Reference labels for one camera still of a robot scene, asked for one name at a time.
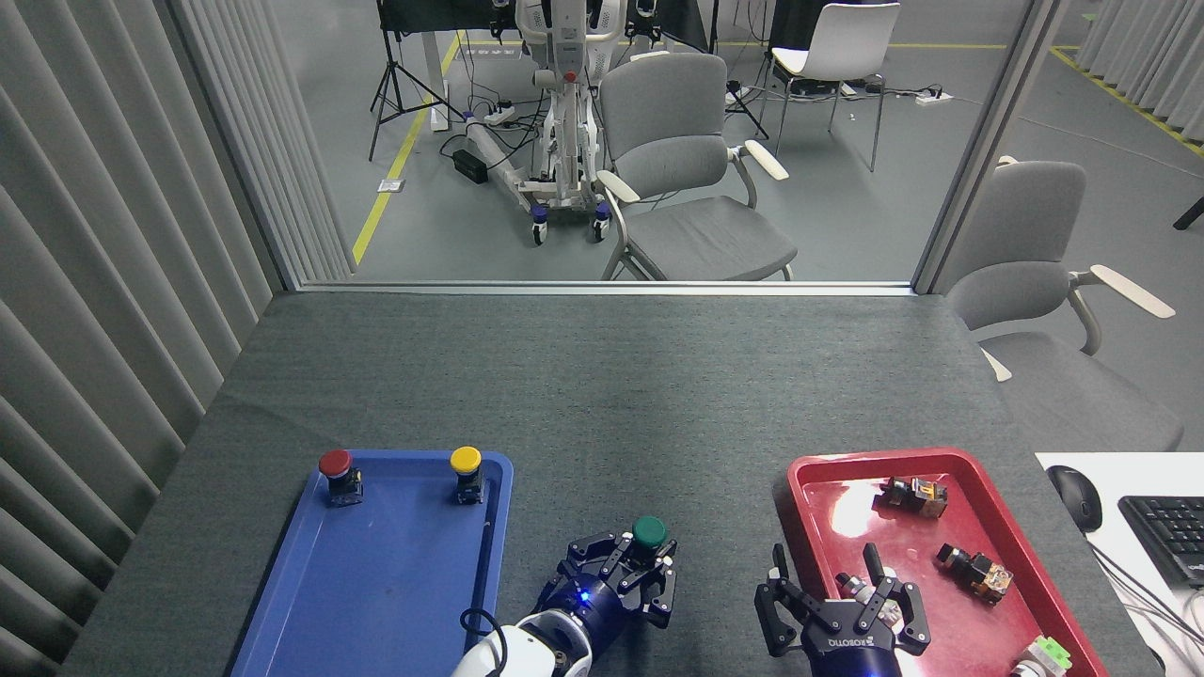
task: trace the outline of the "green component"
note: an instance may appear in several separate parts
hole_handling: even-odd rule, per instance
[[[631,525],[631,532],[636,536],[636,543],[648,549],[656,549],[665,542],[669,530],[665,523],[650,514],[645,514]]]
[[[1037,646],[1041,648],[1055,663],[1062,667],[1070,669],[1070,652],[1062,648],[1062,644],[1057,643],[1054,637],[1038,637]]]

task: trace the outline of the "keyboard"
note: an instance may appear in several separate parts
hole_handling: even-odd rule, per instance
[[[1204,588],[1204,496],[1123,496],[1117,507],[1168,585]]]

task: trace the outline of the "gray curtain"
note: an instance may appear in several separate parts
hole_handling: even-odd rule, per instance
[[[149,0],[0,0],[0,675],[65,657],[271,300],[193,94]]]
[[[1204,0],[1104,0],[1078,63],[1184,136],[1204,140]]]
[[[355,258],[271,7],[262,0],[169,5],[290,287],[348,279]]]

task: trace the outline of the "red button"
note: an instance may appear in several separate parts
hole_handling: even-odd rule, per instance
[[[352,454],[347,449],[335,449],[326,452],[318,461],[318,471],[326,477],[338,477],[352,467]]]

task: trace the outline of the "red tray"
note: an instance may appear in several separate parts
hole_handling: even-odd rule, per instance
[[[879,505],[874,496],[891,476],[946,485],[945,513],[932,519]],[[903,675],[1008,675],[1037,635],[1070,652],[1069,677],[1108,675],[986,471],[968,453],[944,447],[803,457],[790,464],[787,482],[793,506],[779,511],[803,589],[839,597],[837,573],[864,579],[867,541],[902,581],[920,585],[932,644],[921,657],[896,652]],[[937,561],[946,542],[982,552],[1014,573],[997,606],[958,587]]]

